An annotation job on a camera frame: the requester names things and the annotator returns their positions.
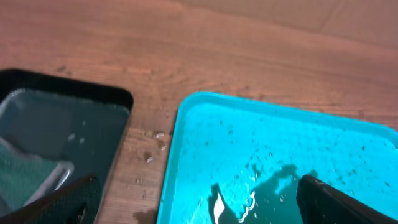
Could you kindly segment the dark green sponge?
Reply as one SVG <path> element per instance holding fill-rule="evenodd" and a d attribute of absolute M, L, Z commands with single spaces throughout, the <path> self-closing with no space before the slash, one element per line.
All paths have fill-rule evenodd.
<path fill-rule="evenodd" d="M 58 190 L 73 171 L 70 161 L 26 154 L 1 138 L 1 216 Z"/>

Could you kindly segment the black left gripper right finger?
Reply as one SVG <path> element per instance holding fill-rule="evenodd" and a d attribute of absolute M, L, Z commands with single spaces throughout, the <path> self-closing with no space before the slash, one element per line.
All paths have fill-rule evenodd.
<path fill-rule="evenodd" d="M 299 180 L 296 201 L 304 224 L 397 224 L 311 175 Z"/>

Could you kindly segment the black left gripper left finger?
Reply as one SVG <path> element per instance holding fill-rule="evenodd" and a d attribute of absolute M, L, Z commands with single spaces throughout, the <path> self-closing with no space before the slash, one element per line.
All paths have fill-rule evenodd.
<path fill-rule="evenodd" d="M 100 203 L 100 180 L 89 175 L 1 217 L 1 223 L 92 224 Z"/>

